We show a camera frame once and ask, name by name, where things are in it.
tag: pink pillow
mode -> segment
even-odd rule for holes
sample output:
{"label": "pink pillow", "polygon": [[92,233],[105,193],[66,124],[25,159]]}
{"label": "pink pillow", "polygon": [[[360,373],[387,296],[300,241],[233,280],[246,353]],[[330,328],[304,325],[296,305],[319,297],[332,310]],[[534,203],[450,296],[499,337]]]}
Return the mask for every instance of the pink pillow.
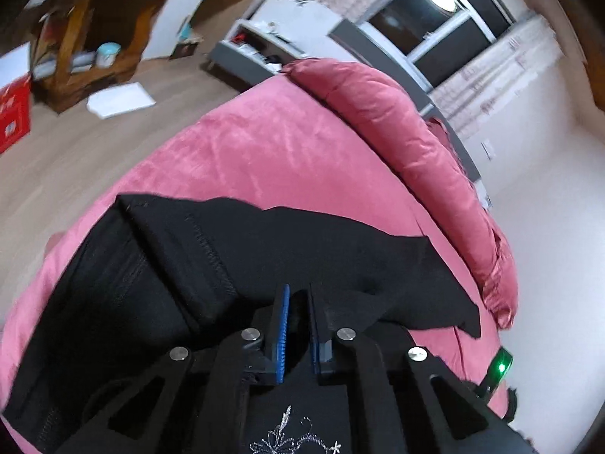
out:
{"label": "pink pillow", "polygon": [[435,137],[439,140],[441,145],[446,147],[452,157],[456,159],[458,167],[460,168],[462,173],[466,175],[467,171],[465,171],[464,166],[462,165],[462,161],[460,160],[460,157],[458,157],[456,149],[450,141],[450,133],[448,132],[448,129],[445,127],[443,122],[437,118],[430,118],[425,121],[425,124],[427,125],[428,130],[433,133],[433,135],[435,135]]}
{"label": "pink pillow", "polygon": [[369,66],[334,59],[289,63],[283,72],[326,102],[398,174],[464,259],[498,327],[512,326],[517,272],[506,238],[401,86]]}

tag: white embroidery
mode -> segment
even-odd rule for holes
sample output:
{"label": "white embroidery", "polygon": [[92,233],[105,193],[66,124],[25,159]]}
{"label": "white embroidery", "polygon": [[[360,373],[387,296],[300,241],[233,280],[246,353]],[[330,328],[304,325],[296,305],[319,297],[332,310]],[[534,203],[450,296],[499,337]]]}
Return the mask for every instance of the white embroidery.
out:
{"label": "white embroidery", "polygon": [[308,417],[304,417],[301,420],[301,424],[305,420],[309,422],[309,431],[301,438],[294,440],[293,438],[285,438],[284,429],[290,421],[290,414],[292,412],[292,406],[289,406],[285,413],[281,416],[281,423],[276,426],[272,431],[267,434],[267,440],[262,439],[260,442],[254,442],[250,444],[250,450],[252,454],[295,454],[305,443],[314,443],[319,445],[326,454],[340,454],[341,444],[336,442],[334,447],[328,447],[326,444],[315,434],[311,434],[311,420]]}

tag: red box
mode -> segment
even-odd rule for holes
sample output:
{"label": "red box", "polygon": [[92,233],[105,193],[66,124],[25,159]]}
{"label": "red box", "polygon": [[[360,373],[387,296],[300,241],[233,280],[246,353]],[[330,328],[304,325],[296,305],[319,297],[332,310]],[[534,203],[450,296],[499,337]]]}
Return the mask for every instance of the red box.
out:
{"label": "red box", "polygon": [[29,75],[0,89],[0,154],[29,133]]}
{"label": "red box", "polygon": [[29,49],[0,57],[0,154],[29,133]]}

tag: wall socket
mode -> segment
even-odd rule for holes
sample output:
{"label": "wall socket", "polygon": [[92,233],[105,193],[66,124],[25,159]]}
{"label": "wall socket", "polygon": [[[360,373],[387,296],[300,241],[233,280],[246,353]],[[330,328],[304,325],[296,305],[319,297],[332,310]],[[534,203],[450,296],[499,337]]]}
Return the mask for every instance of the wall socket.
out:
{"label": "wall socket", "polygon": [[483,150],[485,150],[485,155],[488,156],[489,161],[491,162],[492,160],[494,160],[496,155],[494,145],[492,145],[491,141],[483,140],[481,142],[481,146],[483,147]]}

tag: window frame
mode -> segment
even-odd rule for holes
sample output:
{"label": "window frame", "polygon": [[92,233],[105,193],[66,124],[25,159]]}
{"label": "window frame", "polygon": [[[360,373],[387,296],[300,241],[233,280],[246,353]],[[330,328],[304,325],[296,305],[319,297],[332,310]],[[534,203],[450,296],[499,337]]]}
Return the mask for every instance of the window frame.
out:
{"label": "window frame", "polygon": [[[456,0],[457,4],[461,7],[461,10],[452,15],[447,22],[442,24],[437,30],[431,33],[428,38],[424,39],[423,42],[418,44],[410,53],[405,54],[369,22],[374,15],[383,10],[383,8],[389,5],[392,1],[393,0],[379,0],[379,2],[373,5],[371,9],[362,17],[362,19],[357,22],[357,26],[378,47],[382,48],[383,51],[395,59],[395,61],[398,62],[412,76],[412,78],[414,78],[416,83],[425,92],[430,92],[434,89],[434,86],[416,67],[416,62],[429,51],[431,51],[437,44],[443,41],[443,39],[455,32],[458,27],[466,23],[468,20],[473,20],[490,45],[497,40],[488,24],[482,19],[479,12],[477,12],[477,10],[470,4],[468,0]],[[500,11],[509,25],[513,25],[514,21],[504,6],[498,0],[491,1],[495,4],[496,8]]]}

